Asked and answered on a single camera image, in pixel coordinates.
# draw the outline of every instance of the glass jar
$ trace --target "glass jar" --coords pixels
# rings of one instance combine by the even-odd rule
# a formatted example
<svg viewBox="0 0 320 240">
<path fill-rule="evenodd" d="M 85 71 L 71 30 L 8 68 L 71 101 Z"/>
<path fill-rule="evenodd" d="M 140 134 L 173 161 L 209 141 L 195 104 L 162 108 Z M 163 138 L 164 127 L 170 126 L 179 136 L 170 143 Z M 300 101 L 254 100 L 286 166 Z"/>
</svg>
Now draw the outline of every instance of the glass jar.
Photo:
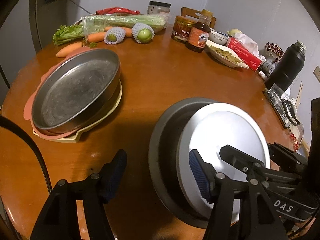
<svg viewBox="0 0 320 240">
<path fill-rule="evenodd" d="M 174 22 L 171 38 L 175 41 L 186 43 L 195 20 L 178 15 Z"/>
<path fill-rule="evenodd" d="M 150 1 L 147 14 L 154 14 L 160 12 L 170 13 L 170 7 L 170 3 Z"/>
</svg>

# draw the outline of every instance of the thermos lid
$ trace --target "thermos lid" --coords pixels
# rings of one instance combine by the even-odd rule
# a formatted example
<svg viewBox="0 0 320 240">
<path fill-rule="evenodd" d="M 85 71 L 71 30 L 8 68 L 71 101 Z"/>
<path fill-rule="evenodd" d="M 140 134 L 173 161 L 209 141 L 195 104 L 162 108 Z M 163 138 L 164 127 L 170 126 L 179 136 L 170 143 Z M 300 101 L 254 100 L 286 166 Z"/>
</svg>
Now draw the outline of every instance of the thermos lid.
<svg viewBox="0 0 320 240">
<path fill-rule="evenodd" d="M 297 41 L 295 45 L 301 50 L 303 55 L 306 54 L 307 47 L 301 41 Z"/>
</svg>

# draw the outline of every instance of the screw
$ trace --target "screw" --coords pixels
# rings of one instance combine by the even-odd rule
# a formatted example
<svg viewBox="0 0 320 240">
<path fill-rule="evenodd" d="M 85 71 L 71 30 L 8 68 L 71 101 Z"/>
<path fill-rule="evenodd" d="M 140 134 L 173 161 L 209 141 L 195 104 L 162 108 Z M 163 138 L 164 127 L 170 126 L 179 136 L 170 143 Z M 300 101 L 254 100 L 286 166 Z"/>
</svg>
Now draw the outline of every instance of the screw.
<svg viewBox="0 0 320 240">
<path fill-rule="evenodd" d="M 262 185 L 263 187 L 266 187 L 266 188 L 270 187 L 270 184 L 267 181 L 263 181 Z"/>
<path fill-rule="evenodd" d="M 100 177 L 99 173 L 92 173 L 90 178 L 91 179 L 98 179 Z"/>
<path fill-rule="evenodd" d="M 58 181 L 57 184 L 58 184 L 59 186 L 62 186 L 62 185 L 64 185 L 65 183 L 66 183 L 66 180 L 65 180 L 65 179 L 61 179 L 61 180 Z"/>
<path fill-rule="evenodd" d="M 250 183 L 254 186 L 257 186 L 259 182 L 256 179 L 250 179 Z"/>
<path fill-rule="evenodd" d="M 224 179 L 226 177 L 222 172 L 218 172 L 216 176 L 218 179 Z"/>
</svg>

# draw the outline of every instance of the green fruit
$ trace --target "green fruit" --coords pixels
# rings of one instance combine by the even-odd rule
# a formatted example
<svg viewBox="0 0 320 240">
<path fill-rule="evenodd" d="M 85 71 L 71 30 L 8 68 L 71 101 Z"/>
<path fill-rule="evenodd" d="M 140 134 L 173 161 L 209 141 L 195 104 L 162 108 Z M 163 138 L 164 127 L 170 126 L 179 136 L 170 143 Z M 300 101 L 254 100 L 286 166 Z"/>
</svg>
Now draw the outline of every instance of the green fruit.
<svg viewBox="0 0 320 240">
<path fill-rule="evenodd" d="M 152 39 L 152 32 L 148 29 L 142 29 L 139 32 L 137 39 L 142 43 L 147 43 Z"/>
<path fill-rule="evenodd" d="M 116 42 L 117 41 L 117 37 L 113 33 L 111 33 L 108 36 L 108 40 L 111 41 L 111 42 Z"/>
</svg>

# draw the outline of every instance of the black pot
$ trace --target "black pot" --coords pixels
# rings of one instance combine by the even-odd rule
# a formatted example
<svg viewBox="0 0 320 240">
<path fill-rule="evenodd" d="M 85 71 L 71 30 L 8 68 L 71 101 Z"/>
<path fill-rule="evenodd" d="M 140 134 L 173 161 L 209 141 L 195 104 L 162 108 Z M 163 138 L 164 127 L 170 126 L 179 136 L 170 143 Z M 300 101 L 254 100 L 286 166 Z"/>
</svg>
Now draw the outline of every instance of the black pot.
<svg viewBox="0 0 320 240">
<path fill-rule="evenodd" d="M 153 186 L 164 206 L 178 219 L 198 228 L 206 228 L 208 219 L 196 212 L 184 197 L 176 169 L 180 135 L 202 107 L 217 103 L 208 98 L 187 98 L 170 106 L 158 120 L 149 144 L 149 169 Z"/>
</svg>

